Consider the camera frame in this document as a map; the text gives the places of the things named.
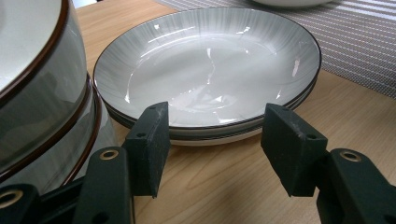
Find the wooden table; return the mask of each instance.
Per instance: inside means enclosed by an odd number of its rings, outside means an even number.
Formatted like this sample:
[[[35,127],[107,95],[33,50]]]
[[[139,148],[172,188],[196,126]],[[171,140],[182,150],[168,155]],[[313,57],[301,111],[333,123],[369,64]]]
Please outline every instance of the wooden table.
[[[151,0],[106,0],[78,9],[88,71],[130,28],[175,12]],[[326,71],[295,110],[329,138],[368,156],[396,185],[396,101]],[[119,141],[127,129],[114,122]],[[172,146],[157,199],[135,197],[137,223],[319,223],[316,197],[289,198],[261,136],[213,147]]]

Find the white dish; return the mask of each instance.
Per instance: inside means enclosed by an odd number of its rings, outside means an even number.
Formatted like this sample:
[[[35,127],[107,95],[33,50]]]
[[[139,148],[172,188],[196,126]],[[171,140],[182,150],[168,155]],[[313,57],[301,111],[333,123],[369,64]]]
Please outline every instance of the white dish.
[[[113,111],[137,120],[167,101],[171,132],[230,135],[288,105],[314,83],[315,38],[294,21],[232,7],[181,11],[119,36],[99,57],[95,85]]]
[[[272,7],[314,7],[332,0],[253,0]]]

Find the stack of bowls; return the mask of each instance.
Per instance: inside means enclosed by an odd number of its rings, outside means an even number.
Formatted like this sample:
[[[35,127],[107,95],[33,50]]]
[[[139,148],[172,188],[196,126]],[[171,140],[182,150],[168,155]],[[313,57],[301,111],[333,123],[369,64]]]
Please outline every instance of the stack of bowls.
[[[116,145],[114,129],[87,75],[73,4],[0,5],[0,186],[44,193],[84,175],[91,153]]]

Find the gray striped cloth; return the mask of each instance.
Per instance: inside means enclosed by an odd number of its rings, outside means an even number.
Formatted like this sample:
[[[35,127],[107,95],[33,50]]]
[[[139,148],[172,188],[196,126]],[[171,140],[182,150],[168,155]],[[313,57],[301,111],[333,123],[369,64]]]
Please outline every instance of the gray striped cloth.
[[[324,70],[396,99],[396,0],[334,0],[298,9],[252,0],[156,1],[176,10],[249,7],[287,17],[318,40]]]

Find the ceramic bowl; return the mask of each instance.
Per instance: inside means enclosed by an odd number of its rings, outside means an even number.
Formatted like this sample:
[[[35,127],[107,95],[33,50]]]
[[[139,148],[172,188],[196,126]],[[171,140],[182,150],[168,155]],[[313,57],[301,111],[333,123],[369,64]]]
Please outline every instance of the ceramic bowl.
[[[320,63],[318,42],[298,23],[215,7],[136,26],[104,50],[93,76],[125,119],[167,101],[171,138],[185,142],[257,129],[267,103],[290,105],[313,88]]]
[[[85,175],[92,153],[117,145],[111,120],[102,104],[90,87],[89,101],[67,135],[23,169],[2,180],[0,186],[31,184],[43,194]]]
[[[67,0],[0,3],[0,166],[76,122],[87,74],[77,22]]]
[[[314,7],[332,0],[253,0],[272,7]]]

